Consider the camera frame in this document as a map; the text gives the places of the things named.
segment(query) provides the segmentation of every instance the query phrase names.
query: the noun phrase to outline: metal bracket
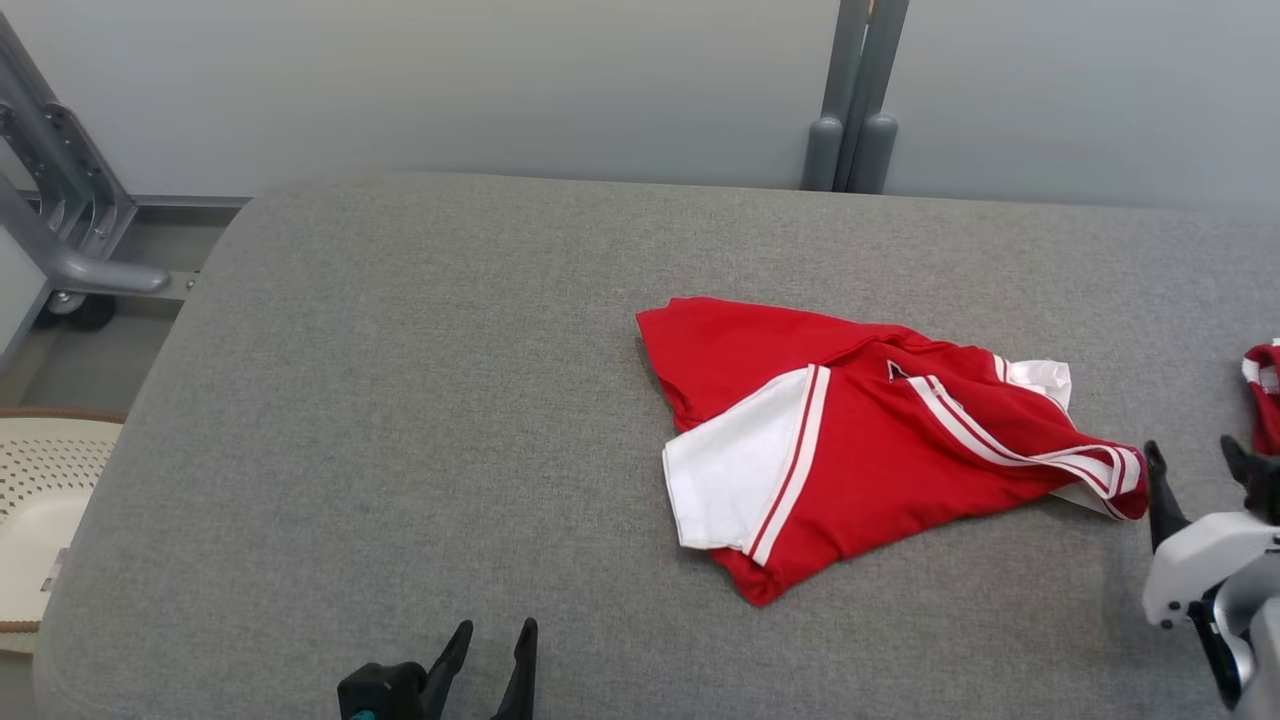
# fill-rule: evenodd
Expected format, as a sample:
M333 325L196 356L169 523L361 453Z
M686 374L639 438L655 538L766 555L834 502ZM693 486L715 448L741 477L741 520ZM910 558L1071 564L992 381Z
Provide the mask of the metal bracket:
M83 293L156 295L168 272L108 260L137 213L83 126L54 97L0 14L0 137L31 173L38 214L0 176L0 222L55 291L46 305L70 313Z

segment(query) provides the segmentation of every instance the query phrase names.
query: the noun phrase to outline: metal frame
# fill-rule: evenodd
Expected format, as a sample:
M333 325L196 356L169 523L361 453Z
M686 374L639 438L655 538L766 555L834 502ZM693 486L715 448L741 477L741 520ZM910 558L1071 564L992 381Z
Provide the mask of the metal frame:
M160 268L108 258L137 213L79 120L58 102L9 22L0 14L0 137L36 183L19 191L0 174L0 223L55 291L47 307L76 310L84 293L165 296Z
M897 120L881 109L910 0L841 0L822 117L809 126L801 190L884 191Z

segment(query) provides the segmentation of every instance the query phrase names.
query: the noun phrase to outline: black clamp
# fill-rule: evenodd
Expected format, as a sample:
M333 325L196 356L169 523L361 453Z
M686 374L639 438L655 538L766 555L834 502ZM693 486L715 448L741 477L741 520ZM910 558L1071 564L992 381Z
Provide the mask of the black clamp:
M1226 459L1231 478L1244 486L1244 509L1268 525L1280 525L1280 462L1274 457L1248 452L1231 436L1222 436L1219 443L1222 447L1222 456ZM1189 525L1190 521L1183 515L1174 498L1174 491L1169 487L1169 465L1165 462L1160 447L1155 442L1148 442L1143 450L1147 456L1151 496L1151 550L1155 552L1160 543ZM1187 616L1190 618L1196 626L1196 634L1199 635L1201 647L1208 660L1210 670L1213 673L1213 680L1217 683L1217 692L1222 697L1222 702L1228 708L1235 708L1243 692L1240 674L1236 669L1235 656L1226 641L1222 639L1212 612L1217 592L1221 588L1222 583L1219 583L1206 591L1201 600L1193 601L1187 609ZM1167 630L1174 624L1165 620L1161 626Z
M338 683L342 720L440 720L453 676L462 670L475 629L463 620L444 651L424 670L417 662L370 662ZM538 667L538 623L529 618L516 641L516 669L493 720L532 720L534 673Z

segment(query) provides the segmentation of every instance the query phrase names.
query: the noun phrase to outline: gray wall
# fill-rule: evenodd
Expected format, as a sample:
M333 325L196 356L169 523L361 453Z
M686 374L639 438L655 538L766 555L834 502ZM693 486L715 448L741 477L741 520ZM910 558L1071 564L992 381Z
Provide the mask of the gray wall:
M5 0L133 193L342 168L794 187L838 0Z
M911 0L887 192L1262 209L1280 3Z

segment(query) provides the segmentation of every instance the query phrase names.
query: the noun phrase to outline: caster wheel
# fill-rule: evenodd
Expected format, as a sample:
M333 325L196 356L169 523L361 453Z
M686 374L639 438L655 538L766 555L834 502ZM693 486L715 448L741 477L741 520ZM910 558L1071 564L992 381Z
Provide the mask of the caster wheel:
M56 313L51 313L49 310L49 307L41 307L40 309L40 314L36 315L36 319L31 323L31 329L33 329L33 331L47 331L49 328L51 328L51 327L56 325L58 323L63 322L63 318L64 318L64 315L59 315Z
M115 299L110 295L88 295L79 307L65 315L67 324L78 331L100 331L115 316Z

